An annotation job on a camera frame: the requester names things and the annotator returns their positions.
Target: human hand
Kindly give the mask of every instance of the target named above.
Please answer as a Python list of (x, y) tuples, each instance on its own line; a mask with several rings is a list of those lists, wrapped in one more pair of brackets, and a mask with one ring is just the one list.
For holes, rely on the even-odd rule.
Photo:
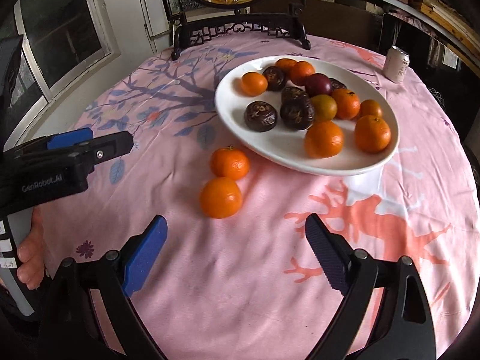
[(17, 249), (18, 258), (23, 264), (17, 269), (18, 279), (27, 284), (29, 290), (40, 286), (45, 273), (43, 263), (43, 226), (42, 213), (35, 207), (32, 213), (30, 234)]

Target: aluminum can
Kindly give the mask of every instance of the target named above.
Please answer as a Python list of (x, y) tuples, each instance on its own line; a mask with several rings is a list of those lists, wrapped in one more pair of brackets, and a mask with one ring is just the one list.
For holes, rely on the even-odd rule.
[(401, 83), (407, 73), (410, 64), (410, 56), (396, 46), (388, 50), (387, 59), (383, 66), (383, 75), (394, 83)]

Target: table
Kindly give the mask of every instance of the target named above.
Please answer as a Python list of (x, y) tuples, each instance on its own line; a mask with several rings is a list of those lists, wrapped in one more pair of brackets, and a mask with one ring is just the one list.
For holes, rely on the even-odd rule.
[[(218, 37), (145, 61), (94, 101), (76, 127), (96, 136), (128, 130), (129, 155), (99, 165), (89, 189), (42, 206), (46, 265), (100, 258), (141, 233), (155, 214), (169, 237), (132, 302), (171, 359), (304, 359), (341, 301), (304, 237), (317, 212), (331, 231), (373, 257), (414, 259), (430, 302), (438, 355), (469, 318), (480, 275), (476, 187), (446, 114), (409, 69), (401, 85), (381, 74), (385, 57), (310, 36), (312, 48), (264, 34)], [(221, 124), (215, 86), (236, 66), (275, 54), (312, 56), (350, 69), (387, 98), (400, 126), (398, 153), (382, 169), (349, 178), (295, 172), (245, 149), (242, 210), (205, 218), (198, 193), (213, 150), (239, 142)], [(376, 290), (352, 346), (366, 342)], [(100, 321), (105, 313), (99, 308)], [(111, 328), (106, 336), (118, 343)]]

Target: white plate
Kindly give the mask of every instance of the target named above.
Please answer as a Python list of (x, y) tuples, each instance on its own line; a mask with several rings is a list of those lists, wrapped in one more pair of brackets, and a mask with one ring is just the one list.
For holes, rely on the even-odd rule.
[[(340, 154), (331, 158), (311, 159), (303, 149), (305, 131), (291, 131), (285, 127), (280, 119), (280, 92), (265, 92), (257, 97), (249, 97), (239, 89), (239, 79), (249, 71), (262, 73), (265, 68), (275, 64), (280, 58), (292, 58), (297, 61), (308, 61), (317, 73), (326, 74), (344, 83), (349, 89), (357, 93), (360, 99), (374, 99), (383, 110), (383, 118), (390, 126), (392, 139), (387, 148), (379, 154), (361, 152), (355, 146), (353, 131), (355, 123), (349, 120), (337, 120), (344, 132), (344, 145)], [(243, 113), (248, 104), (255, 100), (262, 100), (272, 104), (278, 111), (278, 122), (275, 128), (268, 132), (250, 130), (243, 121)], [(229, 130), (245, 145), (261, 156), (304, 173), (326, 176), (353, 176), (369, 172), (382, 166), (392, 158), (398, 147), (398, 123), (392, 108), (387, 101), (369, 83), (359, 76), (328, 62), (308, 57), (291, 55), (276, 55), (255, 59), (246, 62), (229, 72), (220, 82), (215, 93), (217, 112)]]

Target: window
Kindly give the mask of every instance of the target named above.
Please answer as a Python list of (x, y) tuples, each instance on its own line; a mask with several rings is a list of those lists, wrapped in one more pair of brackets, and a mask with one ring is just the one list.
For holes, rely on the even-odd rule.
[(25, 34), (49, 88), (101, 45), (86, 0), (20, 0)]
[(47, 102), (110, 53), (97, 7), (96, 0), (18, 0), (0, 23), (0, 39), (23, 35), (4, 119), (10, 141), (16, 143)]
[[(13, 12), (0, 26), (0, 39), (18, 35)], [(9, 137), (25, 114), (42, 97), (42, 91), (33, 78), (25, 56), (22, 53), (20, 69), (15, 81), (10, 106), (7, 108), (3, 123), (3, 131)]]

